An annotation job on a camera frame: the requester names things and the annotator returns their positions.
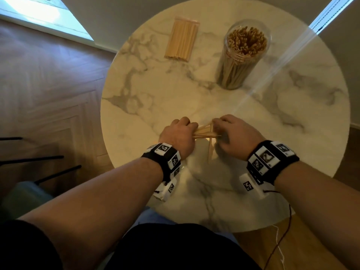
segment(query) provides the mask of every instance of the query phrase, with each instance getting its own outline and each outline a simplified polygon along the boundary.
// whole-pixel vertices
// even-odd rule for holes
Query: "marble tabletop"
[[[188,63],[164,58],[175,16],[200,22]],[[223,37],[233,23],[248,18],[264,22],[272,42],[245,84],[224,90],[215,83]],[[348,91],[319,37],[299,51],[304,34],[312,31],[299,19],[255,0],[191,0],[149,19],[119,50],[102,94],[101,127],[114,167],[141,156],[175,118],[204,124],[232,113],[333,176],[349,134]],[[206,139],[196,141],[173,195],[166,203],[152,198],[150,206],[175,222],[213,231],[255,230],[288,217],[280,194],[264,199],[247,194],[239,181],[245,162],[217,151],[207,163],[207,147]]]

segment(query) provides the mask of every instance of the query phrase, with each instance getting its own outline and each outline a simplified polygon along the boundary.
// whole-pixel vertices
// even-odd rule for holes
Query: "herringbone wood floor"
[[[101,134],[101,91],[114,54],[0,21],[0,160],[56,154],[65,159],[0,168],[0,197],[16,182],[81,164],[76,173],[43,183],[57,195],[112,168]],[[351,129],[336,178],[360,190],[360,131]],[[279,238],[288,220],[278,224]],[[260,266],[275,246],[276,228],[235,233]],[[286,269],[344,270],[298,216],[281,244]],[[282,269],[277,250],[268,270]]]
[[[0,195],[82,165],[41,186],[57,195],[112,168],[100,126],[100,99],[114,54],[0,21],[0,159],[61,154],[65,159],[4,165]]]

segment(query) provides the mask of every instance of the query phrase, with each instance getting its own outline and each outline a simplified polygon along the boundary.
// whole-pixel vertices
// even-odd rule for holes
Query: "wall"
[[[104,49],[116,52],[133,31],[160,11],[187,0],[62,0]],[[331,0],[259,0],[310,24]],[[360,126],[360,0],[354,0],[320,36],[344,73],[351,100],[351,121]]]

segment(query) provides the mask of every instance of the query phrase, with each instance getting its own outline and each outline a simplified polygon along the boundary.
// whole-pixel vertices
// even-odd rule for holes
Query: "plastic jar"
[[[267,39],[266,47],[263,51],[254,55],[244,55],[229,46],[228,37],[234,30],[241,30],[243,27],[257,28]],[[246,77],[251,73],[256,64],[266,54],[271,44],[270,30],[262,22],[253,19],[245,19],[233,24],[227,31],[223,41],[223,53],[221,55],[216,80],[224,89],[234,90],[242,86]]]

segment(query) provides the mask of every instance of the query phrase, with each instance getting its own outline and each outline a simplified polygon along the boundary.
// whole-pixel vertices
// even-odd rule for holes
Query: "black wristband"
[[[179,152],[171,145],[159,143],[149,147],[141,156],[149,158],[158,163],[163,172],[163,182],[169,183],[181,169],[181,161]]]
[[[299,160],[299,157],[284,144],[265,140],[251,152],[246,168],[258,185],[263,182],[273,185],[284,168]]]

